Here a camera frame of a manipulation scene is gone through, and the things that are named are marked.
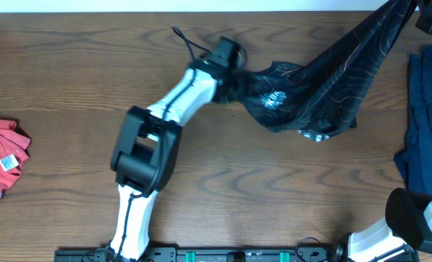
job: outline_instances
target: wire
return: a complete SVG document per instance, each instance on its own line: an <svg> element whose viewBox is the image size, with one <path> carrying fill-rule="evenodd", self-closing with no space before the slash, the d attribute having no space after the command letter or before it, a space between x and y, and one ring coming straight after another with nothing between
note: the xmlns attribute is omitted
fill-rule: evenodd
<svg viewBox="0 0 432 262"><path fill-rule="evenodd" d="M173 25L172 26L172 30L173 30L173 32L177 35L177 36L179 36L180 38L182 38L184 41L185 41L185 44L186 44L186 47L188 47L188 51L189 51L189 54L191 55L191 57L192 57L192 62L194 63L194 62L196 62L196 58L195 58L195 54L193 53L193 50L192 50L192 47L191 47L191 45L193 45L193 46L195 46L195 47L197 47L197 48L200 48L200 49L202 49L202 50L204 50L204 51L206 51L206 52L211 52L211 51L209 51L208 49L206 49L206 48L204 48L204 47L201 47L201 46L199 46L199 45L197 45L197 44L195 44L195 43L193 43L192 41L190 41L190 40L188 40L186 37L185 37L185 35L183 34L183 32L180 30L180 28L178 28L178 26L177 25ZM166 130L166 127L167 127L167 122L165 121L165 118L167 117L167 114L168 114L168 112L169 112L169 109L170 109L170 107L172 107L172 104L183 94L183 93L185 93L192 85L193 85L193 83L195 82L195 79L196 79L196 69L194 69L193 68L193 76L192 76L192 79L190 80L190 82L188 83L188 85L187 86L185 86L185 88L183 88L183 90L182 91L180 91L166 106L165 106L165 109L164 109L164 113L162 114L162 123L163 123L163 125L162 125L162 127L161 127L161 129L160 129L160 136L159 136L159 142L160 142L160 147L159 147L159 151L158 151L158 154L159 154L159 156L158 156L158 158L157 158L157 166L156 166L156 171L154 172L154 176L153 176L153 178L152 178L152 181L151 181L151 183L149 184L149 186L148 186L148 188L146 188L146 190L144 190L144 192L142 192L141 194L133 194L133 193L131 193L130 194L130 198L128 199L128 206L127 206L127 212L126 212L126 214L125 214L125 225L124 225L124 227L123 227L123 235L122 235L122 241L120 242L120 246L119 246L119 250L118 250L118 252L117 252L117 256L114 258L114 261L117 261L117 258L118 257L120 257L121 259L122 259L122 261L123 261L123 256L121 255L121 253L122 253L122 248L123 248L123 243L124 243L124 241L125 241L125 238L127 237L127 224L128 224L128 216L129 216L129 214L130 214L130 208L131 208L131 202L134 200L134 199L138 199L138 198L140 198L140 197L142 197L142 196L147 196L149 193L151 193L151 191L152 190L154 190L154 187L153 187L153 185L156 183L156 180L157 180L157 175L159 175L159 173L160 173L160 170L161 170L161 165L162 165L162 161L163 161L163 155L164 155L164 149L165 149L165 147L164 147L164 143L165 143L165 139L164 139L164 134L165 134L165 130Z"/></svg>
<svg viewBox="0 0 432 262"><path fill-rule="evenodd" d="M321 241L317 240L317 239L314 238L314 237L305 237L304 239L302 239L302 240L298 243L298 245L296 245L296 247L295 247L295 255L297 256L297 258L298 258L299 260L301 260L301 261L303 261L303 262L307 262L307 261L306 261L305 259L303 259L303 258L299 255L299 253L298 253L298 249L299 249L300 245L301 245L303 242L307 241L307 240L315 240L317 243L319 243L320 245L322 245Z"/></svg>

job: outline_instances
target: wooden table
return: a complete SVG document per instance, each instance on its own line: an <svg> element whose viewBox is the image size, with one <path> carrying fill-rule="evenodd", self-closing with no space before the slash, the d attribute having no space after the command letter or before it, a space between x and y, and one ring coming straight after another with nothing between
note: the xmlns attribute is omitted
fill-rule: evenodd
<svg viewBox="0 0 432 262"><path fill-rule="evenodd" d="M18 119L33 140L22 178L0 201L0 261L51 261L59 247L113 237L109 160L122 118L166 94L189 62L172 23L207 47L220 35L238 40L248 68L260 70L271 60L308 63L368 14L0 14L0 118ZM205 106L184 129L151 238L287 246L308 236L333 242L380 219L403 186L392 158L407 129L409 54L432 44L416 19L382 65L356 130L314 143L269 132L240 104Z"/></svg>

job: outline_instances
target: blue towel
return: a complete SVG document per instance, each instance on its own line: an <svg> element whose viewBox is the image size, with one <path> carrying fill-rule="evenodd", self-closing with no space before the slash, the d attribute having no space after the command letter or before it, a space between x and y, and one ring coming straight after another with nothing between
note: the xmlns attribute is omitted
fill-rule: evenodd
<svg viewBox="0 0 432 262"><path fill-rule="evenodd" d="M410 191L432 195L432 46L412 55L406 149L394 162Z"/></svg>

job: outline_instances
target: black cable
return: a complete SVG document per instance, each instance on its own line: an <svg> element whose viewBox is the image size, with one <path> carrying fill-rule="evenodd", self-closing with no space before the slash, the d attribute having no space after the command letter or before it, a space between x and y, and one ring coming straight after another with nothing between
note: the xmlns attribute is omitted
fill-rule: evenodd
<svg viewBox="0 0 432 262"><path fill-rule="evenodd" d="M303 259L302 256L299 255L299 253L298 253L298 249L299 249L300 245L301 245L303 242L307 241L307 240L315 240L317 243L319 243L320 245L322 245L321 241L317 240L317 239L314 238L314 237L305 237L304 239L302 239L302 240L298 243L298 245L296 245L296 247L295 247L295 255L297 256L297 258L298 258L299 260L301 260L301 261L303 261L303 262L307 262L307 261L306 261L305 259Z"/></svg>
<svg viewBox="0 0 432 262"><path fill-rule="evenodd" d="M173 25L172 26L172 30L173 30L173 32L175 32L175 34L177 35L177 36L179 36L180 38L182 38L184 41L185 41L185 44L186 44L186 47L188 47L188 51L189 51L189 54L191 55L191 57L192 57L192 62L193 63L195 63L196 62L196 59L195 59L195 54L193 53L193 50L192 50L192 47L191 47L191 45L194 45L194 46L196 46L196 47L198 47L198 48L200 48L200 49L202 49L202 50L205 50L206 52L210 52L209 50L207 50L206 48L204 48L204 47L201 47L201 46L199 46L199 45L197 45L197 44L195 44L195 43L193 43L193 42L191 42L190 40L188 40L186 37L185 37L185 35L181 32L181 30L180 30L180 28L178 28L176 25ZM118 250L118 252L117 252L117 256L114 258L114 260L116 261L117 260L117 258L118 257L120 257L121 259L122 259L122 261L123 261L123 257L122 257L122 255L121 255L121 252L122 252L122 248L123 248L123 243L124 243L124 241L125 241L125 238L127 237L127 224L128 224L128 216L129 216L129 214L130 214L130 208L131 208L131 202L134 200L134 199L138 199L138 198L140 198L140 197L142 197L142 196L146 196L146 195L148 195L149 193L151 193L151 191L152 190L154 190L154 187L153 187L153 185L154 185L154 183L156 182L156 179L157 179L157 175L160 173L160 169L161 169L161 164L162 164L162 158L163 158L163 155L164 155L164 153L163 153L163 151L164 151L164 149L165 149L165 147L164 147L164 142L165 142L165 139L164 139L164 134L165 134L165 129L166 129L166 121L165 121L165 117L167 116L167 113L169 112L169 109L170 109L170 107L172 106L172 104L183 94L183 93L185 93L192 85L193 85L193 83L195 82L195 79L196 79L196 70L193 68L193 76L192 76L192 79L190 80L190 82L188 83L188 85L187 86L185 86L185 88L183 88L183 90L182 91L180 91L166 106L165 106L165 109L164 109L164 113L162 114L162 123L163 123L163 126L161 127L161 130L160 130L160 137L159 137L159 142L160 142L160 147L159 147L159 156L158 156L158 159L157 159L157 166L156 166L156 171L154 172L154 176L153 176L153 178L152 178L152 181L151 181L151 183L149 184L149 186L148 186L148 188L144 191L144 192L142 192L141 194L137 194L137 195L135 195L135 194L130 194L130 198L128 199L128 207L127 207L127 212L126 212L126 214L125 214L125 225L124 225L124 227L123 227L123 235L122 235L122 241L120 242L120 246L119 246L119 250Z"/></svg>

